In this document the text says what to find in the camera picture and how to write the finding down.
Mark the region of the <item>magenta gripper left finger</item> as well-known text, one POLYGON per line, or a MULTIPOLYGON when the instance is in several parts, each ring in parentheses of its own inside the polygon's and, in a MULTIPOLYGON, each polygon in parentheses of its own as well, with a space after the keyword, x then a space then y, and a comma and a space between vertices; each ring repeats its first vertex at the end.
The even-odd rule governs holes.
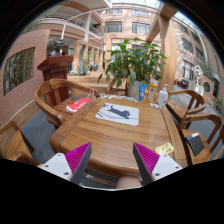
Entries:
POLYGON ((66 154, 57 153, 40 168, 77 185, 81 183, 86 170, 92 144, 81 145, 66 154))

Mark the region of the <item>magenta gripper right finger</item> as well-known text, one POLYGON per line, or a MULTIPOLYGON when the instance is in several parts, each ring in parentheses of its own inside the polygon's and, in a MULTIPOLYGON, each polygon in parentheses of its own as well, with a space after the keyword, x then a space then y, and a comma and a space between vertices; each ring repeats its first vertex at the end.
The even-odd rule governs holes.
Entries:
POLYGON ((159 155, 138 143, 133 144, 133 154, 142 177, 143 185, 152 183, 182 169, 169 155, 159 155))

